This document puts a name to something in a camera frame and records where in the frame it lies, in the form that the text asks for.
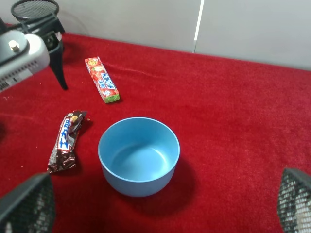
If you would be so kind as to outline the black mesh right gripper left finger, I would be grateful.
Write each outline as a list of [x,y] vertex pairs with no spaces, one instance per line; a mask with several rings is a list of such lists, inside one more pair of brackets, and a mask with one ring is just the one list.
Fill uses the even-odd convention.
[[52,180],[37,173],[0,199],[2,233],[50,233],[56,217]]

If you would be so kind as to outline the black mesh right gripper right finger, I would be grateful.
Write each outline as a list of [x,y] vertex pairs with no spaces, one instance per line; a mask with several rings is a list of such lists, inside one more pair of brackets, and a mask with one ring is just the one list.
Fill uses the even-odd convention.
[[285,168],[277,197],[277,216],[285,233],[311,231],[311,176]]

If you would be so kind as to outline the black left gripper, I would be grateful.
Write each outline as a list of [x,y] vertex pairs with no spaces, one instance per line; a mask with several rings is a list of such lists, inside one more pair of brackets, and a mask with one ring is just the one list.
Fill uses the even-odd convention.
[[35,34],[45,43],[50,56],[50,68],[56,76],[63,90],[68,86],[63,71],[63,41],[65,29],[55,13],[21,21],[14,25],[14,29],[24,34]]

